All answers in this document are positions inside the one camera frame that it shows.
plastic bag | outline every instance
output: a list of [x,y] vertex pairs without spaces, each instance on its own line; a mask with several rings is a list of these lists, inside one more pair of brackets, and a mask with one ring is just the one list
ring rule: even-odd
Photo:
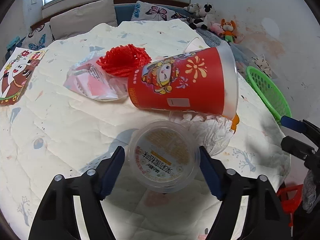
[[98,101],[118,100],[128,96],[128,78],[106,73],[96,62],[101,55],[92,52],[70,67],[63,86]]
[[230,44],[233,56],[236,61],[238,72],[245,78],[247,66],[252,66],[264,72],[269,78],[275,78],[276,75],[269,67],[264,55],[257,56],[250,49],[239,44]]
[[232,121],[221,115],[170,112],[169,120],[182,125],[203,145],[210,156],[222,152],[234,134]]

green plastic basket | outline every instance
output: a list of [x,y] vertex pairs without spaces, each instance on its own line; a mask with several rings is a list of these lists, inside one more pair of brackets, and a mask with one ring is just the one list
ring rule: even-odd
[[288,102],[265,73],[251,66],[247,67],[246,72],[246,81],[257,92],[278,124],[282,116],[292,117]]

screw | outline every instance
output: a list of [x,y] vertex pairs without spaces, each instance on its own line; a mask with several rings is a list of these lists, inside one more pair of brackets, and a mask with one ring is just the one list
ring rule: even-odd
[[94,169],[90,169],[90,170],[87,171],[87,174],[88,174],[89,176],[92,176],[92,175],[94,175],[95,173],[96,173],[96,170],[94,170]]
[[57,175],[57,176],[54,177],[54,180],[55,180],[55,181],[59,181],[59,180],[61,180],[61,179],[62,179],[62,176],[61,176],[61,175]]
[[235,175],[236,174],[236,171],[234,169],[227,169],[227,173],[229,175]]
[[265,176],[265,175],[260,175],[259,179],[262,180],[262,181],[267,181],[268,180],[267,176]]

crumpled white plastic bag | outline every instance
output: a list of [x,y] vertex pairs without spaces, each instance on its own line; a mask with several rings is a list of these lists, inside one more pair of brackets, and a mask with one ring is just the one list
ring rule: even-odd
[[171,112],[169,120],[182,125],[203,145],[210,156],[222,152],[229,144],[234,131],[232,121],[221,115]]
[[96,62],[99,57],[91,52],[70,67],[63,86],[98,101],[118,100],[128,96],[128,78],[106,73]]

bed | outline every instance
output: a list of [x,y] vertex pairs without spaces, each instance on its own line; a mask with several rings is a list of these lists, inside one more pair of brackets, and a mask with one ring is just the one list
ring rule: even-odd
[[[47,47],[19,102],[0,108],[0,209],[21,240],[28,239],[41,198],[56,174],[79,176],[111,157],[118,145],[127,149],[135,130],[169,119],[169,112],[142,111],[130,99],[98,102],[68,90],[63,83],[69,67],[92,51],[129,43],[145,47],[152,60],[159,60],[182,53],[196,37],[201,39],[179,19],[122,22],[119,27],[100,24]],[[242,76],[238,81],[240,123],[215,158],[242,176],[267,175],[277,190],[290,170],[290,156],[280,147],[284,135]],[[246,205],[244,197],[232,239],[241,234]],[[163,195],[143,187],[125,162],[102,206],[117,240],[203,240],[220,202],[200,172],[184,189]],[[81,238],[89,239],[76,197],[75,209]]]

